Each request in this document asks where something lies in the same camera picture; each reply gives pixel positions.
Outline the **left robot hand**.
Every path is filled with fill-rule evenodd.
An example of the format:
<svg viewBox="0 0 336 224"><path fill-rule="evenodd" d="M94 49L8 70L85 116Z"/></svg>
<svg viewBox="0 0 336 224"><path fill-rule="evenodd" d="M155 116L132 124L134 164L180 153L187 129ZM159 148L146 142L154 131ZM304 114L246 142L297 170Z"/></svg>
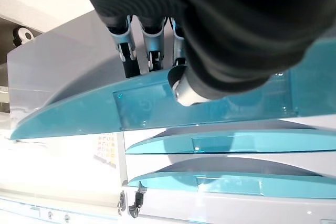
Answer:
<svg viewBox="0 0 336 224"><path fill-rule="evenodd" d="M335 0L90 0L118 33L135 15L158 31L174 19L184 39L186 67L172 88L184 106L218 100L263 85L292 68L335 22Z"/></svg>

